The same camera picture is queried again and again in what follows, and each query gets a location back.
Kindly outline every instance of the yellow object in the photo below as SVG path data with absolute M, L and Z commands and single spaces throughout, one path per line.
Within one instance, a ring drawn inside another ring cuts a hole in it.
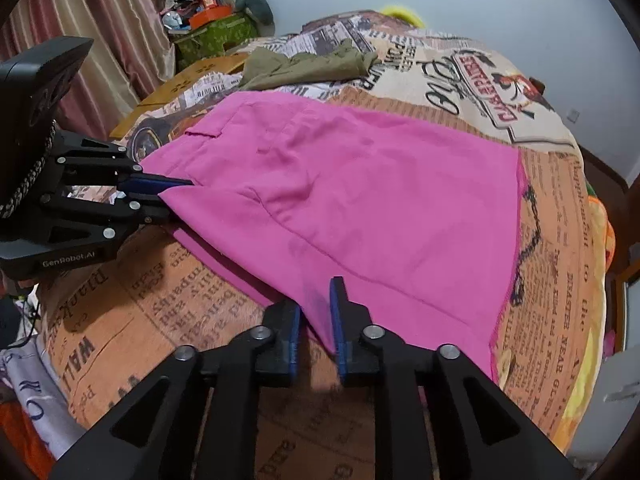
M 380 10 L 380 13 L 385 16 L 397 18 L 398 20 L 403 20 L 416 28 L 426 28 L 423 20 L 420 19 L 420 16 L 403 6 L 388 5 L 384 9 Z
M 589 210 L 591 213 L 591 229 L 593 232 L 593 254 L 594 268 L 591 272 L 595 276 L 601 276 L 599 280 L 594 280 L 594 301 L 606 304 L 606 293 L 604 288 L 604 274 L 607 265 L 607 243 L 609 243 L 609 219 L 607 210 L 600 200 L 594 196 L 589 197 Z M 600 316 L 593 316 L 585 319 L 584 329 L 589 330 L 587 346 L 584 349 L 580 371 L 576 378 L 574 389 L 571 392 L 569 401 L 564 409 L 562 418 L 556 431 L 550 436 L 556 447 L 566 453 L 571 446 L 578 424 L 589 405 L 596 378 L 600 371 L 602 361 L 602 346 L 604 340 L 604 325 L 607 317 L 607 309 L 603 308 Z

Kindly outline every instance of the orange box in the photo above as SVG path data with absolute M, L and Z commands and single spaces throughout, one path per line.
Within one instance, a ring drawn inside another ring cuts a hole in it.
M 203 26 L 205 23 L 212 22 L 213 20 L 220 20 L 233 14 L 233 8 L 229 5 L 220 5 L 218 7 L 210 7 L 209 9 L 201 10 L 189 18 L 189 25 L 191 30 L 195 30 L 198 27 Z
M 202 4 L 204 5 L 205 9 L 209 9 L 210 7 L 217 7 L 218 0 L 202 0 Z

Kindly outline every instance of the green garment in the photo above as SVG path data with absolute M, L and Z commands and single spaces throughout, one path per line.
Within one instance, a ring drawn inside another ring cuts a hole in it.
M 375 52 L 362 54 L 344 40 L 330 54 L 316 56 L 300 52 L 289 58 L 259 46 L 244 62 L 241 90 L 268 90 L 295 83 L 342 81 L 369 75 L 378 62 Z

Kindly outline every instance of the pink fabric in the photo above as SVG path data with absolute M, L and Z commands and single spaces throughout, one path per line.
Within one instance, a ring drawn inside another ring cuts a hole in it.
M 249 298 L 261 306 L 269 306 L 284 299 L 284 294 L 261 282 L 255 276 L 250 275 L 246 270 L 235 262 L 232 262 L 224 254 L 215 250 L 206 243 L 197 233 L 188 226 L 175 228 L 173 233 L 178 240 L 191 254 L 209 267 L 223 280 L 233 283 L 238 290 L 244 292 Z
M 490 345 L 526 184 L 516 149 L 401 116 L 236 92 L 143 165 L 193 180 L 162 199 L 297 301 L 327 348 L 339 275 L 374 322 L 425 348 L 454 343 L 495 378 Z

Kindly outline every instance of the bed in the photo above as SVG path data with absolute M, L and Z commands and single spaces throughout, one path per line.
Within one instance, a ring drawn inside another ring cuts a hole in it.
M 497 52 L 372 11 L 323 18 L 300 35 L 259 38 L 237 56 L 259 45 L 287 55 L 324 54 L 342 39 L 375 50 L 382 64 L 361 80 L 279 90 L 432 121 L 520 150 L 529 185 L 520 205 L 514 287 L 492 348 L 495 379 L 566 452 L 600 365 L 611 238 L 606 211 L 588 194 L 574 137 Z M 195 82 L 168 83 L 178 92 L 174 99 L 137 113 L 116 141 L 130 156 L 140 160 L 175 139 L 234 90 L 238 74 L 217 72 L 215 62 L 201 67 Z M 111 192 L 75 190 L 86 200 L 107 200 Z M 69 413 L 85 428 L 176 346 L 226 344 L 262 311 L 250 291 L 233 287 L 154 226 L 133 235 L 117 260 L 55 276 L 38 294 L 46 352 Z M 330 355 L 313 338 L 303 342 L 301 368 L 295 389 L 260 397 L 256 477 L 372 478 L 368 391 L 343 391 Z

